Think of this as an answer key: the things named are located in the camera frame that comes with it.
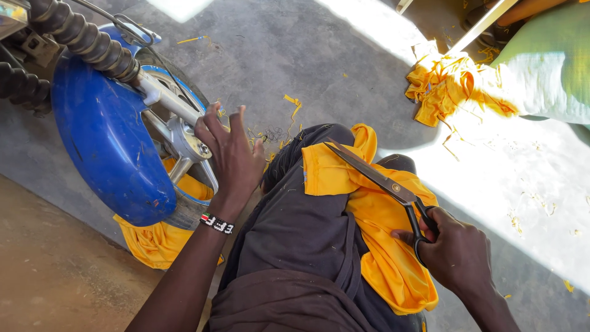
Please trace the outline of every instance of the black and white beaded bracelet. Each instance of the black and white beaded bracelet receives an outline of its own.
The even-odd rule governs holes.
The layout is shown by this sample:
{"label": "black and white beaded bracelet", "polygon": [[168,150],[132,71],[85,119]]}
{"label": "black and white beaded bracelet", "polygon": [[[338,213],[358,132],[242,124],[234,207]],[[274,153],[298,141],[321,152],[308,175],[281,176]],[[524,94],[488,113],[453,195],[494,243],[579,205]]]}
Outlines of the black and white beaded bracelet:
{"label": "black and white beaded bracelet", "polygon": [[234,229],[233,224],[227,223],[207,212],[203,213],[199,221],[224,234],[231,234],[232,229]]}

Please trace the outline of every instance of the blue fender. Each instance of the blue fender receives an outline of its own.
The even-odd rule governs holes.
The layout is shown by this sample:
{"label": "blue fender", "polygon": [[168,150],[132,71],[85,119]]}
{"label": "blue fender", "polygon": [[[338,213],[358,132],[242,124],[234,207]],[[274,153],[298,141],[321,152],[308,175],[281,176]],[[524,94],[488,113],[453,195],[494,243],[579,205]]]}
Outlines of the blue fender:
{"label": "blue fender", "polygon": [[[100,30],[134,56],[142,48],[125,42],[112,24]],[[135,226],[155,224],[174,212],[174,186],[142,122],[140,114],[148,107],[138,92],[66,50],[55,68],[51,106],[70,158],[109,208]]]}

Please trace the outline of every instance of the yellow fabric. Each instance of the yellow fabric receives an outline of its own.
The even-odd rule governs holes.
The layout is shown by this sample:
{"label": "yellow fabric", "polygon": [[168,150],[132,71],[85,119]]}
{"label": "yellow fabric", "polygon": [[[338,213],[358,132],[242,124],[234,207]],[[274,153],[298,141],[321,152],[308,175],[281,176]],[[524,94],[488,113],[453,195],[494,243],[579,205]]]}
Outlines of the yellow fabric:
{"label": "yellow fabric", "polygon": [[[166,171],[170,171],[176,163],[172,158],[162,162]],[[209,187],[187,174],[182,176],[178,187],[200,200],[213,197],[213,191]],[[192,234],[190,230],[180,229],[164,222],[137,227],[116,214],[113,219],[119,223],[125,242],[133,256],[153,269],[168,269]],[[220,256],[218,265],[223,261],[223,257]]]}
{"label": "yellow fabric", "polygon": [[428,126],[435,127],[439,116],[445,119],[461,109],[502,116],[526,114],[508,68],[475,64],[465,52],[428,54],[418,61],[408,80],[406,96],[422,102],[415,120]]}
{"label": "yellow fabric", "polygon": [[[377,148],[375,131],[364,123],[352,127],[354,147],[348,147],[366,162]],[[301,149],[306,175],[305,193],[335,195],[351,193],[347,211],[360,227],[369,252],[360,260],[361,274],[398,315],[432,310],[438,294],[428,270],[416,260],[414,250],[389,234],[393,229],[411,230],[404,207],[371,180],[358,173],[323,143]],[[373,164],[385,176],[418,195],[426,205],[438,205],[436,196],[406,171],[388,170]]]}

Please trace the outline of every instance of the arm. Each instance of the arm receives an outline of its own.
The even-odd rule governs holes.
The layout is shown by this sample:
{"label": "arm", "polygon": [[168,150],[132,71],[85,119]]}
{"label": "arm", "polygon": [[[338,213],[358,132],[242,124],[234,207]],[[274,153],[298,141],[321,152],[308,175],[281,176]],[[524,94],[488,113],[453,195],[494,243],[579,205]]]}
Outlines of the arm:
{"label": "arm", "polygon": [[[428,209],[440,234],[435,237],[420,219],[420,229],[432,243],[420,242],[420,257],[430,274],[455,293],[483,332],[519,332],[506,300],[491,278],[490,240],[475,226],[453,218],[440,207]],[[414,235],[394,230],[391,235],[408,245]]]}
{"label": "arm", "polygon": [[[266,163],[261,141],[250,150],[242,124],[244,109],[240,106],[230,116],[231,133],[217,120],[219,103],[211,104],[195,126],[195,136],[213,153],[219,181],[207,212],[228,223],[234,223],[246,205]],[[226,234],[199,225],[125,331],[194,332],[226,239]]]}

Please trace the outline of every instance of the wheel rim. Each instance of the wheel rim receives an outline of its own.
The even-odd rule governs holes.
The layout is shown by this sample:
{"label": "wheel rim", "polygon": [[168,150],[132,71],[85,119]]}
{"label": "wheel rim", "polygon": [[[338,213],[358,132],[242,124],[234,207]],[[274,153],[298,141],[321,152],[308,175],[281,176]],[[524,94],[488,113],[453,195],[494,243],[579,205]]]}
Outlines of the wheel rim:
{"label": "wheel rim", "polygon": [[[160,81],[160,83],[170,91],[173,91],[174,94],[179,96],[182,100],[189,103],[186,100],[185,95],[182,93],[182,91],[184,91],[186,96],[189,97],[191,102],[196,106],[197,111],[201,115],[205,114],[205,105],[203,105],[196,94],[181,79],[174,76],[178,82],[178,84],[176,84],[168,72],[160,67],[142,65],[142,69]],[[211,165],[208,162],[208,158],[211,157],[211,152],[205,144],[194,137],[194,129],[192,125],[184,122],[173,113],[168,112],[168,114],[170,114],[170,118],[164,121],[152,109],[143,111],[145,118],[152,124],[155,130],[163,136],[167,150],[171,149],[173,151],[169,152],[174,152],[172,155],[176,158],[176,164],[171,171],[168,172],[172,184],[181,192],[181,194],[186,195],[189,199],[208,206],[209,200],[204,201],[192,197],[180,189],[177,184],[192,165],[199,164],[201,166],[201,172],[199,174],[202,174],[210,182],[214,194],[217,193],[217,179],[215,178]]]}

